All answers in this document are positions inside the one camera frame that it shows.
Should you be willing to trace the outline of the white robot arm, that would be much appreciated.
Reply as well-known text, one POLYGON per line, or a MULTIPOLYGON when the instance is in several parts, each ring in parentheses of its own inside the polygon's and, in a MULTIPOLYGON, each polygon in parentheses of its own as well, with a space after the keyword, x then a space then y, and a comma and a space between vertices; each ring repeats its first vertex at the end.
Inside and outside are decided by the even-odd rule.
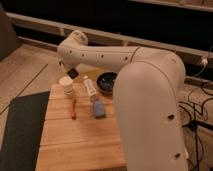
POLYGON ((79 30, 57 53, 72 78, 81 63, 117 73, 113 102, 128 171, 188 171, 178 106, 186 72, 178 55, 142 46, 90 46, 79 30))

